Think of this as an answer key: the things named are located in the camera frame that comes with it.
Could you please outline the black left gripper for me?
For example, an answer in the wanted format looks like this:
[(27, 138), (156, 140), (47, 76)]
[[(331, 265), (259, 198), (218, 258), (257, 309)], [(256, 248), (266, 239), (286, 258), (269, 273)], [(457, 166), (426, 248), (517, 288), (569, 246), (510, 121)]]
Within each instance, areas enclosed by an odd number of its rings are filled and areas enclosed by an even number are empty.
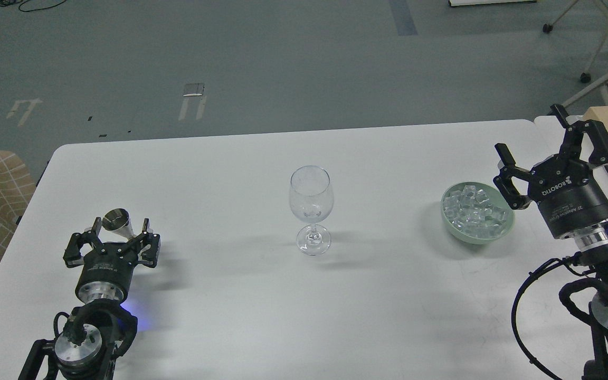
[[(142, 231), (126, 242), (108, 242), (99, 239), (101, 227), (92, 227), (70, 236), (63, 254), (68, 269), (83, 266), (75, 295), (85, 305), (94, 300), (108, 299), (123, 303), (128, 298), (132, 275), (136, 265), (150, 269), (157, 267), (161, 236), (150, 228), (145, 218)], [(88, 253), (81, 253), (85, 246)]]

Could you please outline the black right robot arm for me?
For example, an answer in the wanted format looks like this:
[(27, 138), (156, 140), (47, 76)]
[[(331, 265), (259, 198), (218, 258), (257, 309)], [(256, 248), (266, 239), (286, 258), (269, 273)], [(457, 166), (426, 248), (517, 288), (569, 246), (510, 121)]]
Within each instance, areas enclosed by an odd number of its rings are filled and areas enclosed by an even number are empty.
[(585, 363), (582, 378), (608, 379), (608, 199), (593, 175), (594, 169), (608, 166), (608, 132), (596, 120), (568, 122), (559, 104), (550, 113), (565, 131), (559, 151), (526, 170), (517, 166), (507, 145), (496, 144), (500, 162), (493, 183), (513, 210), (535, 203), (551, 235), (574, 240), (577, 252), (551, 258), (529, 273), (514, 298), (511, 328), (530, 363), (557, 378), (526, 348), (517, 329), (517, 308), (528, 287), (544, 274), (558, 267), (587, 267), (560, 289), (559, 300), (591, 330), (594, 358)]

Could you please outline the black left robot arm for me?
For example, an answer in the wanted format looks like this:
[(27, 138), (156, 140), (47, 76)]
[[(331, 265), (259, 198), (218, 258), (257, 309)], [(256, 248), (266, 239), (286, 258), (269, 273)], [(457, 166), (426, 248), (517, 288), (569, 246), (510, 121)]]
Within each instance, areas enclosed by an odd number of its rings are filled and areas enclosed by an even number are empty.
[(149, 219), (135, 234), (123, 209), (111, 210), (91, 228), (74, 233), (63, 259), (68, 268), (82, 268), (75, 287), (82, 305), (58, 313), (64, 325), (55, 323), (52, 339), (32, 344), (19, 378), (36, 379), (46, 363), (46, 379), (112, 379), (116, 361), (137, 336), (138, 318), (123, 307), (134, 269), (156, 267), (160, 248), (161, 236), (150, 228)]

